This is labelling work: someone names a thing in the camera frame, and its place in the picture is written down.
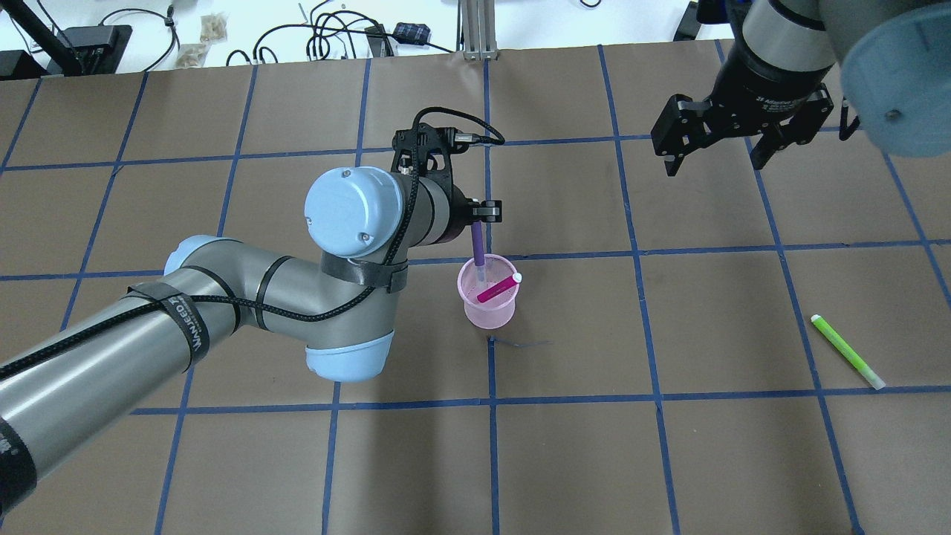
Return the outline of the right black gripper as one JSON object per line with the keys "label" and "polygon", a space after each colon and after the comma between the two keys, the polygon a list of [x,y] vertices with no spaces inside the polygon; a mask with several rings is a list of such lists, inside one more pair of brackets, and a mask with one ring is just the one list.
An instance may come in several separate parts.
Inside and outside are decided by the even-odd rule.
{"label": "right black gripper", "polygon": [[761,172],[772,156],[790,145],[810,143],[834,108],[818,71],[782,70],[736,41],[707,100],[670,96],[651,129],[653,152],[666,176],[675,177],[687,155],[712,146],[717,132],[763,134],[750,153]]}

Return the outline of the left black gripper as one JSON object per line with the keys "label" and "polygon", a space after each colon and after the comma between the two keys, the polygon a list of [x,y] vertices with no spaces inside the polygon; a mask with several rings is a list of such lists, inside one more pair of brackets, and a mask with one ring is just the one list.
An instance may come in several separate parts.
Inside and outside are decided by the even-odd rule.
{"label": "left black gripper", "polygon": [[409,204],[413,177],[405,169],[405,201],[409,210],[406,246],[435,246],[454,241],[470,224],[496,224],[503,221],[502,200],[467,197],[458,187],[449,193],[431,178],[419,177],[415,203]]}

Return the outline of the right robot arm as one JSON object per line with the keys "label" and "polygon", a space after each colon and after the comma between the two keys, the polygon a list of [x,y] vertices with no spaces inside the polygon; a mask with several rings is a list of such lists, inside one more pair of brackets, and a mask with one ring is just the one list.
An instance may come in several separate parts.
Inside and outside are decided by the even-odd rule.
{"label": "right robot arm", "polygon": [[947,1],[701,1],[696,15],[730,24],[735,41],[710,95],[672,95],[652,128],[669,176],[727,138],[759,137],[756,170],[810,143],[834,108],[823,81],[835,65],[842,140],[864,131],[889,155],[949,152]]}

